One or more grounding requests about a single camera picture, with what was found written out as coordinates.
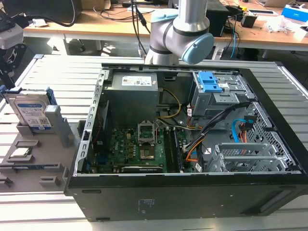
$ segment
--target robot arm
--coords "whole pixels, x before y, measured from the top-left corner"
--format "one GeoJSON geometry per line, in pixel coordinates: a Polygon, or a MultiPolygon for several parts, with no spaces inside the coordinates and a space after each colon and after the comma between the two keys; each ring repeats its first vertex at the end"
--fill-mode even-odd
{"type": "Polygon", "coordinates": [[[202,61],[214,46],[208,32],[207,0],[180,0],[179,10],[161,9],[152,13],[150,50],[146,64],[173,65],[178,57],[189,64],[202,61]]]}

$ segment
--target yellow wire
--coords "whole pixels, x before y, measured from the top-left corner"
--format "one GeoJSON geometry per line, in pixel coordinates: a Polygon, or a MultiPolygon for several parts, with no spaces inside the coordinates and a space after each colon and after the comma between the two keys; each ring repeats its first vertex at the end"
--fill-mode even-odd
{"type": "Polygon", "coordinates": [[[179,99],[175,96],[175,94],[173,94],[171,91],[169,91],[168,89],[165,89],[165,88],[163,88],[163,90],[168,91],[177,100],[179,108],[178,108],[178,111],[175,114],[173,114],[173,115],[158,116],[157,118],[159,118],[159,119],[173,118],[173,117],[177,116],[180,113],[180,111],[181,111],[181,103],[180,103],[179,99]]]}

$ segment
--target wooden desk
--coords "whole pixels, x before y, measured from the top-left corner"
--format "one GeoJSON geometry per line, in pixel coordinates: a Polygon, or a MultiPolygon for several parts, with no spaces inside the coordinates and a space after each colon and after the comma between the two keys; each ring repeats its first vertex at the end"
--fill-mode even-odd
{"type": "MultiPolygon", "coordinates": [[[[268,9],[274,10],[281,14],[282,8],[263,7],[255,0],[249,0],[250,3],[244,3],[240,0],[226,0],[230,5],[239,4],[246,6],[248,9],[268,9]]],[[[110,17],[124,18],[131,16],[131,12],[125,11],[126,8],[114,8],[110,13],[110,17]]],[[[144,16],[147,21],[150,21],[151,14],[144,16]]],[[[293,37],[293,33],[288,31],[287,34],[283,32],[269,33],[263,25],[265,21],[256,20],[253,28],[243,28],[240,22],[236,24],[236,31],[239,33],[241,42],[239,47],[242,48],[257,48],[269,50],[290,50],[290,51],[308,51],[308,38],[302,41],[297,41],[293,37]]],[[[150,35],[146,29],[140,26],[140,38],[142,42],[149,42],[150,35]]],[[[24,29],[25,37],[56,37],[65,41],[66,38],[72,39],[89,39],[89,40],[113,40],[113,41],[132,41],[136,42],[136,36],[131,22],[114,22],[111,20],[102,19],[93,11],[83,11],[78,21],[72,27],[63,27],[55,23],[49,23],[48,27],[24,29]]],[[[231,40],[230,35],[223,35],[220,38],[215,38],[215,52],[213,59],[220,59],[221,52],[228,45],[231,40]]],[[[63,50],[68,51],[67,44],[63,43],[63,50]]]]}

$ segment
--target sticker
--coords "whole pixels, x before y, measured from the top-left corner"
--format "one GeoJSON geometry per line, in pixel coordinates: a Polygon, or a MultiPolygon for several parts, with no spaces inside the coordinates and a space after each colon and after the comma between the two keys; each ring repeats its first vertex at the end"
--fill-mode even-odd
{"type": "Polygon", "coordinates": [[[196,163],[196,170],[198,171],[198,172],[201,172],[202,171],[202,167],[198,164],[198,163],[196,163]]]}
{"type": "Polygon", "coordinates": [[[203,154],[212,154],[211,148],[206,148],[205,152],[203,154]]]}
{"type": "Polygon", "coordinates": [[[218,83],[218,86],[220,88],[229,88],[229,85],[227,83],[218,83]]]}
{"type": "Polygon", "coordinates": [[[151,76],[124,76],[122,86],[152,86],[151,76]]]}
{"type": "Polygon", "coordinates": [[[45,108],[40,103],[18,103],[17,106],[24,120],[33,129],[51,128],[48,118],[44,115],[45,108]]]}
{"type": "Polygon", "coordinates": [[[155,199],[140,199],[138,200],[138,213],[146,214],[148,213],[155,205],[155,199]]]}
{"type": "Polygon", "coordinates": [[[191,109],[191,108],[187,108],[187,115],[189,116],[189,117],[192,117],[192,115],[193,115],[193,110],[191,109]]]}

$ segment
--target blue drive latch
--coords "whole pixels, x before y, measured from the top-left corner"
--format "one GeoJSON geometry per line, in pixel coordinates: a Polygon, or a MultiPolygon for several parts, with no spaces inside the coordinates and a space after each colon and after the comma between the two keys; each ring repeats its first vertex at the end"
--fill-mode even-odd
{"type": "Polygon", "coordinates": [[[198,81],[203,88],[203,92],[222,92],[222,89],[218,85],[218,79],[211,71],[199,71],[198,81]]]}

